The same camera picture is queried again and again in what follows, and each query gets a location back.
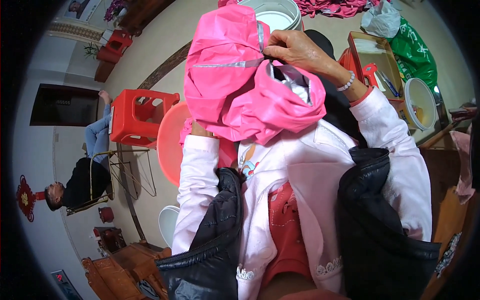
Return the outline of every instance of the green plastic bag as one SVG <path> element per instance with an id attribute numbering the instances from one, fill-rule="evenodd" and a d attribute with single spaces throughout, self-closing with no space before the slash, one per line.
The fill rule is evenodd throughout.
<path id="1" fill-rule="evenodd" d="M 402 79 L 406 82 L 412 77 L 420 78 L 433 91 L 437 85 L 437 65 L 417 31 L 402 17 L 398 33 L 387 40 Z"/>

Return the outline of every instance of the black jacket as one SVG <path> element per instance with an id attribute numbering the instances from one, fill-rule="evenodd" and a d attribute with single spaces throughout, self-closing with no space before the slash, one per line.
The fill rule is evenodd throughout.
<path id="1" fill-rule="evenodd" d="M 188 252 L 156 261 L 170 300 L 237 299 L 237 266 L 243 224 L 238 173 L 217 171 L 218 195 L 208 206 Z"/>
<path id="2" fill-rule="evenodd" d="M 437 265 L 441 244 L 404 234 L 381 190 L 390 170 L 388 150 L 351 149 L 356 166 L 340 179 L 336 228 L 347 296 L 419 299 Z"/>
<path id="3" fill-rule="evenodd" d="M 62 205 L 65 207 L 79 207 L 90 201 L 90 158 L 84 157 L 77 161 L 72 177 L 67 182 L 63 192 Z M 110 173 L 99 163 L 92 163 L 92 192 L 93 199 L 100 197 L 107 185 L 111 182 Z"/>
<path id="4" fill-rule="evenodd" d="M 435 269 L 440 244 L 412 240 L 383 198 L 388 150 L 351 149 L 357 164 L 341 178 L 337 230 L 347 295 L 353 300 L 418 299 Z M 220 169 L 220 193 L 190 250 L 156 262 L 168 298 L 237 299 L 236 269 L 243 201 L 236 172 Z"/>

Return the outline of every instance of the white cardigan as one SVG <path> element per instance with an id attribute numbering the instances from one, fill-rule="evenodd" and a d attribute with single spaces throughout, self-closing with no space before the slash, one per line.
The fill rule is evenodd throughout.
<path id="1" fill-rule="evenodd" d="M 368 146 L 390 150 L 390 173 L 383 193 L 398 212 L 403 228 L 411 238 L 430 241 L 430 180 L 425 162 L 413 138 L 408 136 L 407 125 L 377 88 L 350 110 Z M 239 166 L 250 145 L 241 143 Z M 297 198 L 312 278 L 318 288 L 341 292 L 342 261 L 334 205 L 338 182 L 354 165 L 348 150 L 356 145 L 351 137 L 320 120 L 299 133 L 283 131 L 262 147 L 265 155 L 242 187 L 244 221 L 237 269 L 240 300 L 256 299 L 265 268 L 276 256 L 269 230 L 268 194 L 287 181 Z M 208 204 L 217 195 L 217 164 L 217 139 L 187 136 L 172 254 L 188 251 Z"/>

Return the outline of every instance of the cartoon print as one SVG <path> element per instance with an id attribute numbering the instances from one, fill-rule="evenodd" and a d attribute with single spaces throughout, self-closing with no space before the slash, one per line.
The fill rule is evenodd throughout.
<path id="1" fill-rule="evenodd" d="M 254 164 L 250 161 L 250 159 L 253 157 L 254 152 L 255 144 L 252 144 L 250 148 L 248 148 L 247 153 L 245 153 L 245 157 L 240 158 L 240 163 L 242 164 L 241 173 L 245 176 L 246 180 L 250 179 L 253 176 L 255 168 L 260 163 L 256 162 Z"/>

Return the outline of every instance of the red flower pot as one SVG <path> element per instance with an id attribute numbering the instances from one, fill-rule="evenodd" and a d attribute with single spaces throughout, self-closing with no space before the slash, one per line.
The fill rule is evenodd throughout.
<path id="1" fill-rule="evenodd" d="M 96 59 L 103 60 L 107 62 L 117 63 L 120 60 L 120 55 L 117 53 L 108 50 L 105 46 L 100 48 L 100 51 L 96 55 Z"/>
<path id="2" fill-rule="evenodd" d="M 99 208 L 98 214 L 100 215 L 100 220 L 102 220 L 103 223 L 113 221 L 113 211 L 110 207 Z"/>

